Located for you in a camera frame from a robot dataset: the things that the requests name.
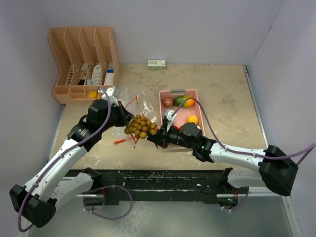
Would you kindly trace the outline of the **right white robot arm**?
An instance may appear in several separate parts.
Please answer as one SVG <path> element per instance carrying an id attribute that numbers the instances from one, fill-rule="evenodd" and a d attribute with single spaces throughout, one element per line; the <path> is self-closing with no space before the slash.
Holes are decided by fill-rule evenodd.
<path id="1" fill-rule="evenodd" d="M 220 180 L 220 189 L 231 193 L 241 187 L 266 187 L 270 191 L 288 197 L 298 171 L 298 165 L 276 146 L 267 149 L 245 149 L 220 145 L 205 137 L 194 123 L 186 123 L 182 130 L 163 125 L 148 141 L 166 149 L 174 144 L 192 150 L 192 155 L 201 162 L 227 163 L 243 167 L 243 170 L 226 170 Z"/>

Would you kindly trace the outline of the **brown longan bunch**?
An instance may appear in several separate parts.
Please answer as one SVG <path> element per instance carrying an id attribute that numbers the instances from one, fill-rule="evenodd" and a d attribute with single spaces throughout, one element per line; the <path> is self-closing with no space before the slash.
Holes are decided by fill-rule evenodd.
<path id="1" fill-rule="evenodd" d="M 135 141 L 138 141 L 139 139 L 146 139 L 149 135 L 157 135 L 158 126 L 144 115 L 138 114 L 126 125 L 124 133 L 131 135 Z"/>

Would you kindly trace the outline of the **clear zip top bag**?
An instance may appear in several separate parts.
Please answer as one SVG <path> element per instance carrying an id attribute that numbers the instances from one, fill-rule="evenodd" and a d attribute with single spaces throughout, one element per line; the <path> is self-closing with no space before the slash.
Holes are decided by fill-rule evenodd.
<path id="1" fill-rule="evenodd" d="M 138 114 L 144 115 L 152 122 L 157 123 L 157 114 L 154 112 L 151 103 L 143 91 L 136 91 L 127 87 L 122 88 L 118 91 L 118 99 L 122 102 L 126 110 L 134 116 Z M 142 139 L 135 141 L 131 135 L 126 135 L 124 133 L 125 127 L 126 126 L 115 128 L 114 135 L 116 140 L 114 141 L 114 144 L 128 143 L 133 147 L 136 147 L 137 143 Z"/>

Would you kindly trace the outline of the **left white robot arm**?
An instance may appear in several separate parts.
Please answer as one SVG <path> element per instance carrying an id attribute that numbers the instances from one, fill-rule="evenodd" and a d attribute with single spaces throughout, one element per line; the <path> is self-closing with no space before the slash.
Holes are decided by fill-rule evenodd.
<path id="1" fill-rule="evenodd" d="M 112 127 L 124 127 L 133 118 L 120 101 L 97 99 L 89 106 L 86 115 L 71 129 L 67 139 L 55 156 L 23 186 L 14 185 L 9 196 L 18 213 L 18 229 L 25 218 L 31 226 L 46 225 L 57 209 L 81 193 L 95 194 L 104 189 L 102 175 L 86 168 L 66 183 L 61 180 L 73 165 L 85 156 L 102 138 L 102 133 Z"/>

